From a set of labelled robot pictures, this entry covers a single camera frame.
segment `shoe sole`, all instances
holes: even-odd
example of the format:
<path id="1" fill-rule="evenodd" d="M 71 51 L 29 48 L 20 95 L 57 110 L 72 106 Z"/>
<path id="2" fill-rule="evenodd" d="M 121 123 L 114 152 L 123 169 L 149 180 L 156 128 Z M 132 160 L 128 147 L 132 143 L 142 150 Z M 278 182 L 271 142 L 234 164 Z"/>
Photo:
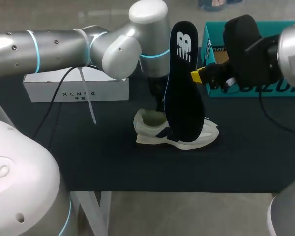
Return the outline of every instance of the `shoe sole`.
<path id="1" fill-rule="evenodd" d="M 217 130 L 217 134 L 213 140 L 208 140 L 207 142 L 199 143 L 199 144 L 180 144 L 175 141 L 167 139 L 167 137 L 164 138 L 153 138 L 148 136 L 143 136 L 138 134 L 137 136 L 137 143 L 139 144 L 149 144 L 149 145 L 157 145 L 157 144 L 171 144 L 175 147 L 177 147 L 180 150 L 194 150 L 198 148 L 202 148 L 210 143 L 212 143 L 219 135 L 219 131 Z"/>

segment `teal shoebox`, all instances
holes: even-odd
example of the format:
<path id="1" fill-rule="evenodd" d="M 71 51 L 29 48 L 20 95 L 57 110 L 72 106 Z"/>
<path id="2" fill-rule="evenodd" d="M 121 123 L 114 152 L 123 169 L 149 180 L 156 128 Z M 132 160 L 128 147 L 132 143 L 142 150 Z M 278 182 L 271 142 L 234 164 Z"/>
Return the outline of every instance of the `teal shoebox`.
<path id="1" fill-rule="evenodd" d="M 216 62 L 214 53 L 219 55 L 219 52 L 226 50 L 223 42 L 225 23 L 223 21 L 206 22 L 200 51 L 204 66 Z M 284 28 L 294 23 L 295 21 L 260 21 L 257 25 L 261 36 L 269 37 L 280 34 Z M 207 85 L 207 90 L 211 97 L 257 97 L 259 92 L 256 87 L 242 88 L 239 91 L 237 84 L 232 85 L 228 93 L 223 93 L 221 88 L 212 90 L 209 85 Z M 290 86 L 284 78 L 275 84 L 264 86 L 262 91 L 262 96 L 295 97 L 295 87 Z"/>

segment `white cable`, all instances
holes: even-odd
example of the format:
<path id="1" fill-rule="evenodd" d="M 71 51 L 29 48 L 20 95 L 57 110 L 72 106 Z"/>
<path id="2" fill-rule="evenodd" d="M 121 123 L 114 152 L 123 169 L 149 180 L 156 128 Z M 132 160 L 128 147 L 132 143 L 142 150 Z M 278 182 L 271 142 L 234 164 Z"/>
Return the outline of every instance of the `white cable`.
<path id="1" fill-rule="evenodd" d="M 83 87 L 84 87 L 84 91 L 85 91 L 85 93 L 87 95 L 87 101 L 88 101 L 89 111 L 90 111 L 90 114 L 92 116 L 92 119 L 93 119 L 94 124 L 96 124 L 96 119 L 95 119 L 95 115 L 94 115 L 92 103 L 90 102 L 89 91 L 88 91 L 87 84 L 86 84 L 85 79 L 84 79 L 82 68 L 79 67 L 78 69 L 79 69 L 79 72 L 80 72 L 80 75 L 81 75 L 81 78 L 82 78 L 82 84 L 83 84 Z"/>

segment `silver robot arm segment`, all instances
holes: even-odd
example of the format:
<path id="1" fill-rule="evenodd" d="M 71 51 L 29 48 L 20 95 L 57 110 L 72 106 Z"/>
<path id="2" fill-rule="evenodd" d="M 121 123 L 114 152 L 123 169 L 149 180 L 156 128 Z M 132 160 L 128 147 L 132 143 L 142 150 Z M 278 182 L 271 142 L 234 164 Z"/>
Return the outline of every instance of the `silver robot arm segment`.
<path id="1" fill-rule="evenodd" d="M 90 26 L 74 30 L 0 34 L 0 76 L 93 64 L 114 79 L 132 74 L 138 61 L 149 77 L 169 72 L 170 24 L 162 0 L 141 0 L 130 21 L 113 32 Z"/>

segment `black cable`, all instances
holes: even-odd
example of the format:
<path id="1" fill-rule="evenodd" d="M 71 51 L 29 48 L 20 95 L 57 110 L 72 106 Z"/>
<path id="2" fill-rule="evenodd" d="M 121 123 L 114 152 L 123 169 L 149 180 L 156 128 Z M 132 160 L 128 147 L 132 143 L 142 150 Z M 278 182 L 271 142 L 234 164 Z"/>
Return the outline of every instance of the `black cable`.
<path id="1" fill-rule="evenodd" d="M 87 65 L 87 67 L 92 68 L 92 69 L 95 69 L 95 70 L 100 70 L 100 69 L 98 69 L 96 66 L 93 66 L 93 65 Z M 53 106 L 54 100 L 55 100 L 55 98 L 56 98 L 56 95 L 57 95 L 57 93 L 58 93 L 58 90 L 59 90 L 59 88 L 60 88 L 62 82 L 63 82 L 64 79 L 67 77 L 67 75 L 68 75 L 72 70 L 74 70 L 75 68 L 77 68 L 77 67 L 72 67 L 72 68 L 70 68 L 70 69 L 64 74 L 64 76 L 62 77 L 62 79 L 60 80 L 60 82 L 59 82 L 59 84 L 58 84 L 58 86 L 57 86 L 57 88 L 56 88 L 56 91 L 55 91 L 55 93 L 54 93 L 54 95 L 53 95 L 53 98 L 51 99 L 51 102 L 50 102 L 50 104 L 49 104 L 49 107 L 48 107 L 48 109 L 47 109 L 47 111 L 46 111 L 46 113 L 45 113 L 45 115 L 44 115 L 42 121 L 40 122 L 38 128 L 36 129 L 36 131 L 35 131 L 35 133 L 34 133 L 32 139 L 35 139 L 35 138 L 36 138 L 36 136 L 37 136 L 39 130 L 41 129 L 41 127 L 43 126 L 43 124 L 44 124 L 44 122 L 45 122 L 47 116 L 49 115 L 49 112 L 51 111 L 51 108 L 52 108 L 52 106 Z"/>
<path id="2" fill-rule="evenodd" d="M 49 140 L 49 144 L 48 144 L 47 150 L 50 150 L 51 144 L 52 144 L 53 139 L 54 139 L 54 135 L 55 135 L 56 128 L 57 128 L 57 125 L 58 125 L 58 120 L 59 120 L 59 117 L 60 117 L 61 106 L 62 106 L 62 102 L 59 104 L 59 107 L 58 107 L 58 112 L 57 112 L 57 117 L 56 117 L 55 125 L 54 125 L 54 128 L 53 128 L 52 133 L 51 133 L 51 137 L 50 137 L 50 140 Z"/>
<path id="3" fill-rule="evenodd" d="M 261 88 L 260 88 L 260 89 L 259 89 L 259 103 L 260 103 L 261 110 L 263 111 L 265 117 L 268 118 L 268 120 L 270 120 L 273 124 L 275 124 L 275 125 L 276 125 L 277 127 L 279 127 L 280 129 L 283 129 L 283 130 L 285 130 L 285 131 L 287 131 L 287 132 L 289 132 L 289 133 L 293 133 L 293 134 L 295 134 L 295 130 L 283 126 L 282 124 L 280 124 L 279 122 L 277 122 L 275 119 L 273 119 L 273 118 L 268 114 L 268 112 L 266 112 L 265 107 L 264 107 L 263 102 L 262 102 L 262 99 L 261 99 L 261 96 L 262 96 L 262 90 L 261 90 Z"/>

